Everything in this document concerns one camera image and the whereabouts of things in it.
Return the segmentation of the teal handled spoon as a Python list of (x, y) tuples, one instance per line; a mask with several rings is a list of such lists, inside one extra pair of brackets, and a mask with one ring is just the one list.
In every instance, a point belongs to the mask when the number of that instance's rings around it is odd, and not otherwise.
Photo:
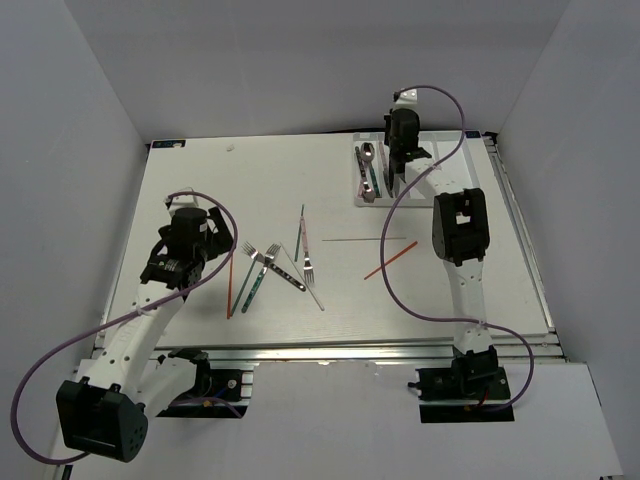
[(363, 142), (361, 144), (361, 152), (363, 156), (363, 160), (367, 165), (369, 176), (371, 178), (372, 186), (374, 193), (377, 198), (381, 197), (380, 189), (377, 182), (377, 177), (375, 173), (375, 168), (373, 165), (373, 161), (375, 160), (375, 150), (374, 146), (371, 142)]

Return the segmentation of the dark handled spoon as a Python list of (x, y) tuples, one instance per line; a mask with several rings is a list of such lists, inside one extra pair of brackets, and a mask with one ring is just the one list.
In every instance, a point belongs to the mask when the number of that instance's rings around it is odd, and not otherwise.
[(359, 169), (360, 178), (361, 178), (361, 181), (364, 184), (364, 183), (367, 182), (366, 169), (365, 169), (362, 157), (361, 157), (360, 148), (358, 146), (354, 147), (354, 153), (355, 153), (356, 162), (357, 162), (358, 169)]

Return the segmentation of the orange chopstick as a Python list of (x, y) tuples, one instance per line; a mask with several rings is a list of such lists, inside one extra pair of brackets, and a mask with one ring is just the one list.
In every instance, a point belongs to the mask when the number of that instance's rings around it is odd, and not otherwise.
[(229, 262), (229, 275), (228, 275), (228, 289), (227, 289), (227, 312), (226, 312), (226, 318), (230, 319), (231, 318), (231, 309), (232, 309), (232, 296), (233, 296), (233, 268), (234, 268), (234, 255), (231, 256), (230, 262)]
[(392, 255), (391, 257), (389, 257), (388, 259), (386, 259), (381, 265), (379, 265), (378, 267), (376, 267), (374, 270), (372, 270), (371, 272), (369, 272), (368, 274), (366, 274), (363, 277), (363, 280), (368, 280), (371, 277), (373, 277), (374, 275), (378, 274), (379, 272), (381, 272), (383, 269), (385, 269), (386, 267), (388, 267), (391, 263), (395, 262), (396, 260), (398, 260), (399, 258), (401, 258), (403, 255), (407, 254), (409, 251), (411, 251), (413, 248), (415, 248), (418, 245), (418, 241), (413, 241), (412, 243), (410, 243), (409, 245), (407, 245), (405, 248), (403, 248), (402, 250), (398, 251), (397, 253), (395, 253), (394, 255)]

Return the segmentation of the pink handled spoon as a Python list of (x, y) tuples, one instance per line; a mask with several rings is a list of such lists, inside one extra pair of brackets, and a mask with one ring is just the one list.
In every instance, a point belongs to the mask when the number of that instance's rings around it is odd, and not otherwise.
[(359, 197), (365, 203), (373, 203), (376, 199), (376, 193), (374, 189), (370, 186), (366, 177), (363, 177), (360, 179)]

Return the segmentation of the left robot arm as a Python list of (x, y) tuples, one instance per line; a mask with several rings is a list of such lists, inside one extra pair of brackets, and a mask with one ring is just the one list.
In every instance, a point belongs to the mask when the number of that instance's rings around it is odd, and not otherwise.
[(205, 396), (212, 385), (208, 356), (179, 348), (149, 358), (166, 327), (186, 303), (188, 288), (207, 262), (230, 252), (233, 237), (217, 207), (176, 208), (159, 231), (133, 304), (133, 319), (117, 326), (100, 357), (77, 382), (66, 381), (56, 405), (66, 447), (121, 462), (139, 453), (150, 421), (182, 395)]

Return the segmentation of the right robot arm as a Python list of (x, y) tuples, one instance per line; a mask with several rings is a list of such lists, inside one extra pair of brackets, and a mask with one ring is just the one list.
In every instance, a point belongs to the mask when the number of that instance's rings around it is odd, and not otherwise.
[[(396, 196), (406, 182), (406, 171), (418, 176), (427, 168), (416, 163), (432, 157), (419, 146), (420, 119), (408, 106), (385, 115), (384, 143), (389, 148), (387, 185)], [(416, 188), (433, 198), (432, 245), (443, 261), (450, 284), (456, 330), (449, 379), (442, 381), (452, 400), (488, 398), (498, 372), (497, 352), (486, 326), (482, 285), (484, 257), (490, 236), (485, 195), (467, 188), (437, 167)]]

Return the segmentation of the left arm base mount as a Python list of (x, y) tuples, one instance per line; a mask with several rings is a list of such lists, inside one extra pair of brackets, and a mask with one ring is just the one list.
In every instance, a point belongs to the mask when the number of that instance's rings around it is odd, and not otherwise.
[(215, 366), (208, 355), (187, 349), (160, 355), (157, 366), (169, 360), (187, 360), (196, 366), (195, 385), (180, 394), (158, 416), (160, 418), (241, 419), (252, 393), (253, 372), (242, 368)]

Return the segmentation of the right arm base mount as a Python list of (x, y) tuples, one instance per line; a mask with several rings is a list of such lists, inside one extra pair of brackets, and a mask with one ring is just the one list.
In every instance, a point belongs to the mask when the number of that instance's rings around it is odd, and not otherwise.
[(423, 424), (508, 423), (514, 422), (511, 406), (494, 411), (510, 400), (511, 392), (502, 367), (492, 380), (464, 393), (449, 368), (416, 370), (414, 381), (407, 383), (417, 395)]

